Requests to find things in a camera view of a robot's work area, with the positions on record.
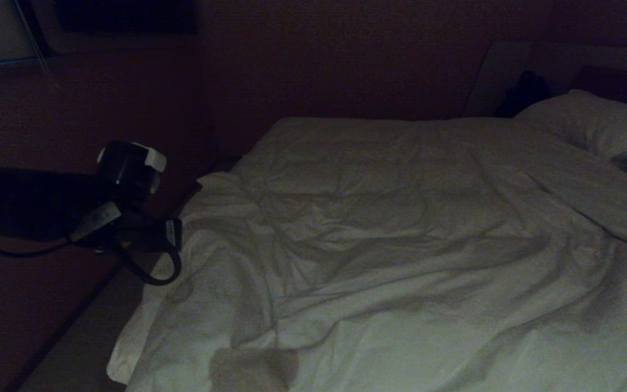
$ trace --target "dark wall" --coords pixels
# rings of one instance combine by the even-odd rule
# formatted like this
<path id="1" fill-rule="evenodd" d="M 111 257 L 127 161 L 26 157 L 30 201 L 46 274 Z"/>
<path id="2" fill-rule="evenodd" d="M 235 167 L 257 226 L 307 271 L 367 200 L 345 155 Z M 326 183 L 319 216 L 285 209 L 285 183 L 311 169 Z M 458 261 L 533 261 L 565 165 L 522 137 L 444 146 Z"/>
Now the dark wall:
<path id="1" fill-rule="evenodd" d="M 461 114 L 493 40 L 536 40 L 552 0 L 202 0 L 214 126 L 242 153 L 286 116 Z"/>
<path id="2" fill-rule="evenodd" d="M 627 47 L 627 1 L 554 0 L 545 39 Z"/>
<path id="3" fill-rule="evenodd" d="M 211 119 L 194 47 L 70 55 L 50 68 L 59 90 L 35 62 L 0 67 L 0 167 L 93 172 L 108 141 L 137 141 L 168 158 L 155 212 L 204 173 Z M 80 249 L 0 258 L 0 390 L 113 262 Z"/>

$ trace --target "wrinkled bedding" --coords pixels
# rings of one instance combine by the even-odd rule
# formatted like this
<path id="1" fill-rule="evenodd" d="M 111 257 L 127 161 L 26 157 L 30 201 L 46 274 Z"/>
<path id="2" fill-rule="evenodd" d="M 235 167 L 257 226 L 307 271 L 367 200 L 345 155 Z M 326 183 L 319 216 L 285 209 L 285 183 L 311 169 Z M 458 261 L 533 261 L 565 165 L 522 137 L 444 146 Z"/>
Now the wrinkled bedding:
<path id="1" fill-rule="evenodd" d="M 627 174 L 587 152 L 295 118 L 199 181 L 184 272 L 108 365 L 127 390 L 627 390 Z"/>

